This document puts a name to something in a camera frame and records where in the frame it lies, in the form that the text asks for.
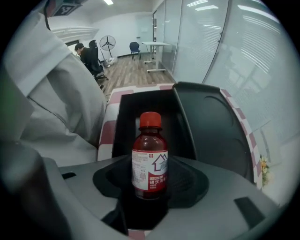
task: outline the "wooden floor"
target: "wooden floor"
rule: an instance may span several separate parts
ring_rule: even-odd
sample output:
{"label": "wooden floor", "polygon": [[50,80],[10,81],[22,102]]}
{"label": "wooden floor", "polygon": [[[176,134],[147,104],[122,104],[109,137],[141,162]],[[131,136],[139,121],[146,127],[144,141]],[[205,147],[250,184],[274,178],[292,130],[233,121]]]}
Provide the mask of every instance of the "wooden floor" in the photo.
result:
{"label": "wooden floor", "polygon": [[142,54],[142,60],[135,56],[135,61],[131,56],[118,59],[115,65],[104,69],[109,81],[98,81],[105,86],[104,94],[109,98],[112,90],[115,88],[129,87],[135,85],[148,85],[154,83],[175,83],[168,72],[147,73],[147,69],[155,68],[154,63],[144,64],[149,61],[149,54]]}

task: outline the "house logo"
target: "house logo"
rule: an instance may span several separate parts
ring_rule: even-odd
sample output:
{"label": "house logo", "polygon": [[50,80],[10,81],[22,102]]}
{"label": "house logo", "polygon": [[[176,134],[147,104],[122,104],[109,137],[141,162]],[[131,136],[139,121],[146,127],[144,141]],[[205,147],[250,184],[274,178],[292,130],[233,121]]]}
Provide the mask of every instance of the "house logo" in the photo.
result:
{"label": "house logo", "polygon": [[167,167],[167,159],[168,157],[164,154],[160,154],[158,158],[152,163],[154,165],[154,171],[159,172]]}

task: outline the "flower decoration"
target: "flower decoration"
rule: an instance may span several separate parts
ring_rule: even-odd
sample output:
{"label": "flower decoration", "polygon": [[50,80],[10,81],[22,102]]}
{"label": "flower decoration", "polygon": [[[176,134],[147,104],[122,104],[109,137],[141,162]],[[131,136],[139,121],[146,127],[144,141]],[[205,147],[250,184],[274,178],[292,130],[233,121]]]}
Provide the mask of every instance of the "flower decoration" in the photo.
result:
{"label": "flower decoration", "polygon": [[270,177],[269,177],[270,170],[269,170],[269,166],[267,164],[268,158],[261,155],[260,162],[261,162],[261,166],[262,166],[262,186],[264,187],[270,181]]}

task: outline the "bottle label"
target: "bottle label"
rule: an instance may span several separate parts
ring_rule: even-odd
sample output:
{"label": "bottle label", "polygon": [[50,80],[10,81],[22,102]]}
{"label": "bottle label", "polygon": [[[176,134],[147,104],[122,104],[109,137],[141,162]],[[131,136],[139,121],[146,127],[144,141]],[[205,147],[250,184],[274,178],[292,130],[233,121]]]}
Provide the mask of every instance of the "bottle label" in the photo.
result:
{"label": "bottle label", "polygon": [[168,150],[132,151],[132,183],[139,190],[157,192],[166,187]]}

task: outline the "red bottle cap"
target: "red bottle cap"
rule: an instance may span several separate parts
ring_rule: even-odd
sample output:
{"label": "red bottle cap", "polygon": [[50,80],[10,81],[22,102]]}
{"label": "red bottle cap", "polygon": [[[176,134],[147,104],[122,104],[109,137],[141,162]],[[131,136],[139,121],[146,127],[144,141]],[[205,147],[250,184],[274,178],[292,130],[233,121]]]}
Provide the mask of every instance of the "red bottle cap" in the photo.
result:
{"label": "red bottle cap", "polygon": [[140,128],[157,127],[161,128],[161,116],[157,112],[144,112],[140,117]]}

